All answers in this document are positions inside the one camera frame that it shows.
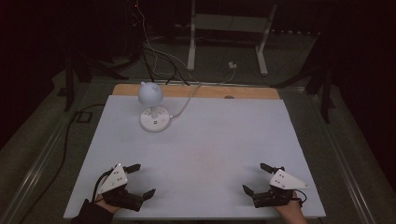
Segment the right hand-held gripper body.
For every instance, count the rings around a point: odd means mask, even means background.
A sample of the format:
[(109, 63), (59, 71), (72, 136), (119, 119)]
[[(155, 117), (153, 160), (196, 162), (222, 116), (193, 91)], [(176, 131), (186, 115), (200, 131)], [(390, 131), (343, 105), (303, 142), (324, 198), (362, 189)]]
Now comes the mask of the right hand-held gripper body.
[[(269, 190), (263, 193), (254, 192), (252, 201), (256, 208), (286, 205), (292, 199), (292, 194), (295, 191), (308, 188), (305, 182), (288, 174), (284, 167), (276, 168), (276, 172), (273, 175), (269, 181)], [(307, 199), (304, 193), (303, 195), (303, 199), (297, 197), (300, 206), (303, 206)]]

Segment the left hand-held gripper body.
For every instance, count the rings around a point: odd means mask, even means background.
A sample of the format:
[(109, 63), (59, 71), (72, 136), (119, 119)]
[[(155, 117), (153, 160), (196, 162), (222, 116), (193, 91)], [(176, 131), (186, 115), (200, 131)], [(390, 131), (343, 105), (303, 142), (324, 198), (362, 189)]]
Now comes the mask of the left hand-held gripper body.
[(104, 173), (105, 180), (97, 193), (103, 195), (107, 204), (138, 212), (143, 203), (143, 198), (129, 193), (126, 189), (128, 174), (124, 172), (124, 167), (119, 163), (113, 169)]

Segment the person's left hand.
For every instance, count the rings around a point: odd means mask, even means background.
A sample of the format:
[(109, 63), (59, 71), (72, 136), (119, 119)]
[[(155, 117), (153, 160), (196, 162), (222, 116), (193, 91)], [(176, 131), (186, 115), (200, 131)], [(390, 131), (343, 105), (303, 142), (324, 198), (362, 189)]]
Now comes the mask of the person's left hand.
[(116, 214), (120, 208), (117, 206), (113, 206), (111, 204), (107, 204), (106, 201), (104, 200), (104, 197), (102, 194), (99, 194), (96, 196), (94, 203), (104, 209), (106, 209), (108, 212), (111, 214)]

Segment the person's right hand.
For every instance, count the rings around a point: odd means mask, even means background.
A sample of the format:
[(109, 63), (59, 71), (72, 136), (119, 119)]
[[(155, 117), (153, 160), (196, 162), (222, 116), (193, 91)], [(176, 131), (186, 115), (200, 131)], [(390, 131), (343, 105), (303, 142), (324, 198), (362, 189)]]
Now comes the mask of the person's right hand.
[(297, 200), (296, 193), (292, 194), (292, 199), (289, 201), (288, 204), (281, 205), (281, 206), (275, 206), (275, 210), (280, 214), (280, 216), (283, 219), (284, 219), (284, 217), (290, 216), (290, 215), (297, 215), (297, 214), (303, 215), (300, 203)]

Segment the white table cover sheet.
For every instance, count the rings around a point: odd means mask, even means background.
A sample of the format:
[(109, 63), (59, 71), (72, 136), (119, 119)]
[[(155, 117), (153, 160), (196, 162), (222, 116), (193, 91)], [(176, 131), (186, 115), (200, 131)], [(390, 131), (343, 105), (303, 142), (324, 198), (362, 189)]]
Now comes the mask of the white table cover sheet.
[(284, 167), (304, 181), (307, 217), (325, 214), (288, 110), (281, 100), (167, 97), (163, 106), (176, 118), (162, 132), (139, 123), (144, 107), (134, 96), (108, 97), (64, 215), (78, 214), (92, 196), (97, 178), (114, 165), (140, 164), (127, 189), (156, 189), (139, 212), (122, 210), (122, 219), (273, 218), (271, 208), (256, 208), (243, 191), (269, 188), (266, 163)]

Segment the white round desk lamp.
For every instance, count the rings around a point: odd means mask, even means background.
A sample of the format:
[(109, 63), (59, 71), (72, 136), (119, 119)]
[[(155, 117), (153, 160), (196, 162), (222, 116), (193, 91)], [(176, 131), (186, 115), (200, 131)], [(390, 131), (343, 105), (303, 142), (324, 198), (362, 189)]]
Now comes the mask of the white round desk lamp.
[(138, 101), (146, 109), (140, 115), (141, 127), (150, 133), (165, 130), (170, 124), (170, 114), (161, 106), (162, 88), (153, 82), (141, 82), (138, 90)]

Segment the small black floor box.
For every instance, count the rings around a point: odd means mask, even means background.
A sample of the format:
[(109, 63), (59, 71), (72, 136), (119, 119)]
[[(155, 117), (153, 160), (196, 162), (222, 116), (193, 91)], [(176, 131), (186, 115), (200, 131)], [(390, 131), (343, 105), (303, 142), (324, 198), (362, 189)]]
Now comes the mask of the small black floor box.
[(76, 123), (90, 123), (92, 120), (92, 112), (80, 111), (77, 114)]

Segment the black tripod stand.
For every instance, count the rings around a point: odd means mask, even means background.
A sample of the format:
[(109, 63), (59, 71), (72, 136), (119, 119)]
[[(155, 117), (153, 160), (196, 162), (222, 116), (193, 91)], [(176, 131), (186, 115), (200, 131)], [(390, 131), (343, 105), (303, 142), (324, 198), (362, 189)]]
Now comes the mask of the black tripod stand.
[(93, 78), (90, 69), (93, 68), (114, 79), (127, 80), (128, 77), (122, 76), (119, 74), (119, 71), (133, 64), (134, 61), (129, 60), (126, 63), (107, 66), (82, 52), (66, 52), (64, 69), (65, 87), (59, 90), (59, 95), (65, 97), (64, 110), (69, 111), (75, 101), (75, 77), (77, 77), (80, 82), (89, 83)]
[(283, 89), (289, 85), (310, 77), (304, 90), (307, 94), (317, 94), (321, 91), (320, 115), (326, 123), (330, 122), (329, 108), (331, 105), (331, 87), (332, 87), (332, 71), (330, 66), (330, 55), (326, 44), (328, 34), (326, 31), (320, 32), (316, 37), (316, 41), (309, 51), (300, 72), (291, 78), (282, 82), (272, 84), (272, 88)]

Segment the grey metal stand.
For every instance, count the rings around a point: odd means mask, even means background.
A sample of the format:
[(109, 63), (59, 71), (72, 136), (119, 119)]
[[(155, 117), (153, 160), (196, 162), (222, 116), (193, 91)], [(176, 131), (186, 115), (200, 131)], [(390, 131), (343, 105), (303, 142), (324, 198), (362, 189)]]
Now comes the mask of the grey metal stand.
[(268, 75), (267, 65), (264, 59), (264, 47), (271, 31), (277, 4), (271, 4), (267, 16), (244, 17), (231, 15), (202, 14), (196, 12), (196, 0), (191, 0), (191, 33), (190, 47), (187, 60), (187, 70), (192, 72), (195, 66), (195, 32), (197, 29), (210, 31), (233, 31), (262, 34), (262, 41), (255, 47), (255, 53), (262, 76)]

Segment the metal floor rail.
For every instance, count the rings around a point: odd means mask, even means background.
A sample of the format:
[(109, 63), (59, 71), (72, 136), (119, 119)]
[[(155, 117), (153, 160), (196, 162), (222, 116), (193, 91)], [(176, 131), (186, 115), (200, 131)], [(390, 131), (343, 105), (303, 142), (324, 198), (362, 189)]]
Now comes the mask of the metal floor rail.
[(36, 196), (33, 196), (37, 184), (49, 166), (50, 158), (55, 152), (56, 145), (59, 143), (61, 136), (64, 133), (67, 134), (68, 128), (69, 126), (66, 122), (58, 124), (38, 145), (38, 154), (35, 156), (21, 183), (16, 188), (6, 209), (0, 215), (0, 224), (23, 224), (52, 186), (62, 170), (65, 156), (62, 157), (60, 164), (45, 187)]
[(336, 136), (332, 131), (331, 125), (327, 123), (321, 115), (321, 103), (319, 101), (319, 98), (316, 95), (308, 95), (308, 100), (313, 107), (313, 110), (318, 119), (318, 123), (320, 124), (324, 135), (330, 141), (331, 151), (337, 164), (337, 168), (343, 178), (347, 192), (349, 194), (349, 198), (354, 204), (354, 207), (360, 217), (361, 223), (376, 224), (373, 214), (362, 195), (361, 188), (347, 163), (346, 157), (342, 151), (340, 144), (338, 143)]

